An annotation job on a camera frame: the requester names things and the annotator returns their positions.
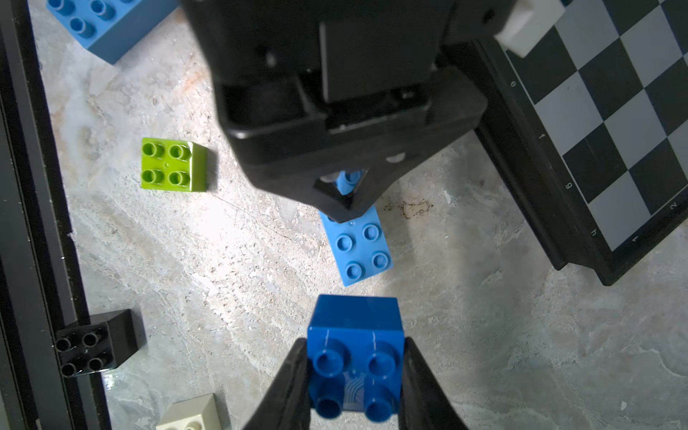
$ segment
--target black metal frame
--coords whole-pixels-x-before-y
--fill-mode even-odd
[[[66,379],[55,331],[88,324],[28,5],[0,1],[0,380],[10,428],[108,430],[99,374]]]

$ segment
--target dark blue duplo brick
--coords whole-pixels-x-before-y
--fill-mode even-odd
[[[177,5],[177,0],[47,0],[46,4],[84,48],[110,64]]]
[[[404,330],[397,300],[321,295],[308,326],[309,393],[324,418],[362,411],[382,422],[398,412]]]

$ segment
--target lego stud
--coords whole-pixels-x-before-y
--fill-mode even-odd
[[[170,181],[170,184],[176,186],[186,186],[191,181],[187,172],[172,172],[167,180]]]
[[[165,147],[159,143],[146,142],[141,147],[143,155],[148,157],[160,158],[165,153]]]
[[[69,336],[60,337],[55,341],[55,349],[59,352],[67,352],[72,348],[75,348],[79,343],[79,339],[75,334],[70,334]]]
[[[363,237],[370,241],[377,240],[380,237],[380,227],[375,224],[366,224],[363,227]]]
[[[350,361],[351,354],[342,342],[326,338],[313,356],[313,369],[321,376],[334,378],[344,371]]]
[[[346,265],[346,277],[352,281],[358,281],[363,276],[363,268],[360,264],[352,261]]]
[[[172,145],[169,149],[169,154],[172,158],[181,161],[188,161],[191,158],[191,151],[188,147],[182,145]]]
[[[103,339],[103,337],[100,335],[100,333],[89,332],[84,334],[84,337],[81,338],[81,343],[87,348],[92,348],[96,346],[101,339]]]
[[[84,368],[87,359],[88,358],[84,355],[77,356],[74,360],[70,361],[69,363],[63,364],[62,367],[60,367],[60,373],[65,378],[71,378],[72,376],[81,372],[81,369]]]
[[[60,367],[60,373],[62,373],[62,376],[64,376],[65,378],[69,378],[70,376],[76,375],[76,372],[78,372],[78,370],[76,369],[76,366],[72,363],[67,363]]]
[[[387,342],[376,341],[370,347],[367,359],[368,372],[373,378],[389,378],[399,366],[399,357]]]
[[[96,29],[91,24],[81,18],[72,18],[69,22],[69,28],[84,39],[88,39],[96,32]]]
[[[115,10],[103,0],[93,0],[91,2],[91,10],[103,21],[108,21],[115,16]]]
[[[47,5],[60,15],[69,15],[74,11],[72,0],[47,0]]]
[[[144,170],[141,172],[141,180],[148,184],[159,184],[165,178],[161,170]]]
[[[361,180],[361,171],[356,171],[353,173],[344,173],[344,180],[346,181],[347,184],[349,185],[356,185],[359,180]]]
[[[344,385],[337,380],[327,380],[315,399],[315,411],[323,418],[337,418],[344,404]]]
[[[395,400],[383,385],[366,385],[363,391],[365,416],[372,422],[387,421],[394,413]]]
[[[384,252],[375,252],[372,258],[373,267],[382,270],[389,265],[389,257]]]
[[[88,362],[88,368],[91,372],[99,372],[105,366],[110,364],[112,357],[109,354],[103,353],[97,357],[91,358]]]
[[[337,249],[342,252],[348,252],[354,247],[354,240],[349,235],[341,234],[337,236]]]

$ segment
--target chessboard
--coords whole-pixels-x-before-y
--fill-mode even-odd
[[[569,224],[588,236],[581,264],[612,283],[688,213],[688,1],[564,5],[526,57],[478,50],[529,151],[547,158]]]

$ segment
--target screw hole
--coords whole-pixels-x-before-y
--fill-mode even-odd
[[[487,25],[495,17],[495,10],[490,9],[482,16],[482,25]]]

